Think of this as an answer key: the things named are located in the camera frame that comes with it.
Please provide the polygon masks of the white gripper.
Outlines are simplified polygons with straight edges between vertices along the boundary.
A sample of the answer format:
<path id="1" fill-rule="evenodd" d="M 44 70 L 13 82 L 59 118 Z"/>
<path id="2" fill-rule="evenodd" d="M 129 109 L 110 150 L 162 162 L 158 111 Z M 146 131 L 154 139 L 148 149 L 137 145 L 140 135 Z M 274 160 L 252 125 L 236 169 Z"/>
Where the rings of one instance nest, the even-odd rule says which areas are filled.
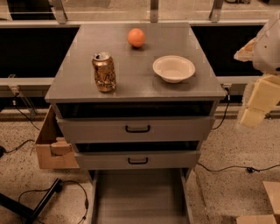
<path id="1" fill-rule="evenodd" d="M 280 11 L 246 45 L 234 54 L 234 59 L 247 62 L 264 73 L 246 87 L 239 113 L 239 125 L 256 128 L 280 102 Z"/>

